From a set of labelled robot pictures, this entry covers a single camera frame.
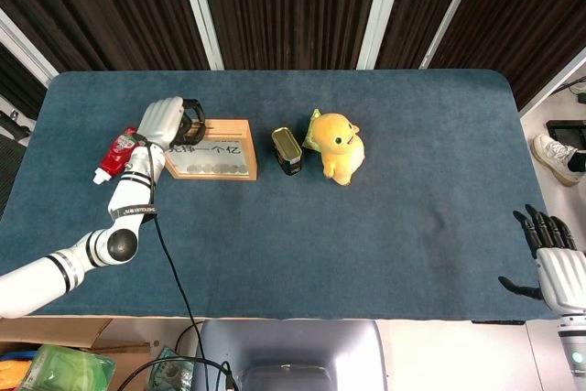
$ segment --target green plastic bag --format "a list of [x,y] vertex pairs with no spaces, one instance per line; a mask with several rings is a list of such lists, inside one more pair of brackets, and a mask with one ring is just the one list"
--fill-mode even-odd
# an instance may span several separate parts
[[107,391],[116,362],[97,354],[43,345],[19,391]]

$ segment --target table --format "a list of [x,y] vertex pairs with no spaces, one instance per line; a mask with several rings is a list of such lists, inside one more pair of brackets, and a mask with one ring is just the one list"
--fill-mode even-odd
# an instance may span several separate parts
[[[114,183],[93,171],[148,104],[197,98],[250,120],[257,182],[157,185],[159,220],[198,316],[527,320],[545,306],[500,275],[537,275],[511,212],[543,207],[512,93],[493,71],[69,72],[49,87],[0,222],[5,273],[107,228]],[[286,176],[270,133],[299,141],[312,110],[361,127],[366,160],[344,188],[319,154]],[[125,266],[87,274],[51,315],[185,316],[154,224]]]

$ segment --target robotic hand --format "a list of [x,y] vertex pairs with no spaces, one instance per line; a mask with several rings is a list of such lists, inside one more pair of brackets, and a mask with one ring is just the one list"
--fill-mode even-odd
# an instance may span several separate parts
[[586,390],[586,256],[576,250],[568,226],[557,217],[547,217],[526,205],[533,222],[521,212],[513,215],[521,223],[531,255],[537,265],[539,288],[519,287],[506,277],[498,280],[509,291],[543,300],[561,317],[558,335],[574,383]]
[[[195,109],[203,122],[195,136],[188,134],[191,119],[185,114],[186,106]],[[0,318],[28,315],[78,287],[85,273],[96,267],[129,262],[136,254],[145,215],[156,213],[151,190],[165,167],[165,150],[175,144],[197,144],[205,132],[204,122],[196,100],[176,96],[150,104],[137,130],[139,147],[108,205],[114,224],[0,277]]]

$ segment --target yellow duck plush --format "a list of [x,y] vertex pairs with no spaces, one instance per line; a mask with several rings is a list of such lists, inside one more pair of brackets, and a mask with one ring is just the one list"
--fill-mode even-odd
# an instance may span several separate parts
[[360,129],[343,114],[321,114],[313,111],[303,146],[321,152],[323,174],[340,185],[350,185],[354,171],[364,160],[364,144]]

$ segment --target white sneaker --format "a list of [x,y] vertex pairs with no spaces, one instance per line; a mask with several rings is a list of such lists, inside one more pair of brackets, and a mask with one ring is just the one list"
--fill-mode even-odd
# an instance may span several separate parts
[[566,187],[572,187],[580,182],[584,173],[570,171],[568,162],[577,148],[565,146],[547,135],[539,135],[531,143],[531,153],[537,161],[553,172],[554,176]]

